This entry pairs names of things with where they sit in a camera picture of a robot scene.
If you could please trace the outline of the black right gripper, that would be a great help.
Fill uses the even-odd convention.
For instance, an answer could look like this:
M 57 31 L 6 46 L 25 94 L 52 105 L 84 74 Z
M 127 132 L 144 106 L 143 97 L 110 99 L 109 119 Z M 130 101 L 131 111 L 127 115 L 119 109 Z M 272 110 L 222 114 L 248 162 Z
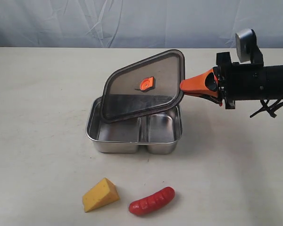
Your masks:
M 225 109 L 235 109 L 235 100 L 230 97 L 230 81 L 235 66 L 240 63 L 231 60 L 230 52 L 216 54 L 216 66 L 198 76 L 185 79 L 180 89 L 185 95 L 200 97 L 219 106 L 225 103 Z

